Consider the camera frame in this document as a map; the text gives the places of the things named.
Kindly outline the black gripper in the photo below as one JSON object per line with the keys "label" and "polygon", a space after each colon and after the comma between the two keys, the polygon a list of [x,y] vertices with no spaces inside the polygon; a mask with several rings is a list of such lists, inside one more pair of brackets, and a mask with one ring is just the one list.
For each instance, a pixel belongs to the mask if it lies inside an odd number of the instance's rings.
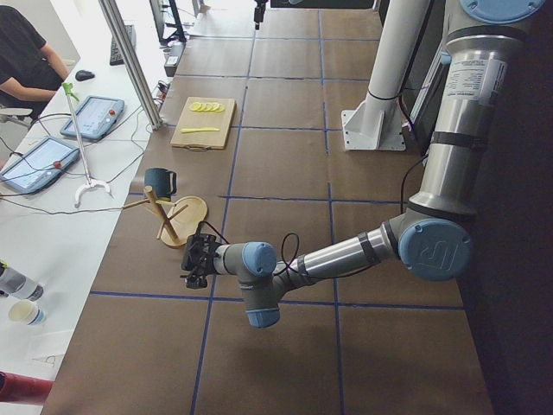
{"label": "black gripper", "polygon": [[189,250],[189,276],[184,278],[189,289],[203,289],[208,286],[207,276],[216,274],[214,260],[220,247],[218,242],[195,242]]}

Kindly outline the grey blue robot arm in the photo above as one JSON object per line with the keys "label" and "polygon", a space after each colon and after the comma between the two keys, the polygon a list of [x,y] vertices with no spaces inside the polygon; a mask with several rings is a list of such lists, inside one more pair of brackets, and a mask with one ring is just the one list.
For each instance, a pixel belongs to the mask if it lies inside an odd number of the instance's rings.
{"label": "grey blue robot arm", "polygon": [[179,82],[238,102],[225,150],[188,152],[179,183],[232,242],[285,256],[378,227],[419,189],[418,143],[348,150],[341,113],[364,97],[382,26],[370,10],[273,9],[255,31],[228,3],[206,13]]}

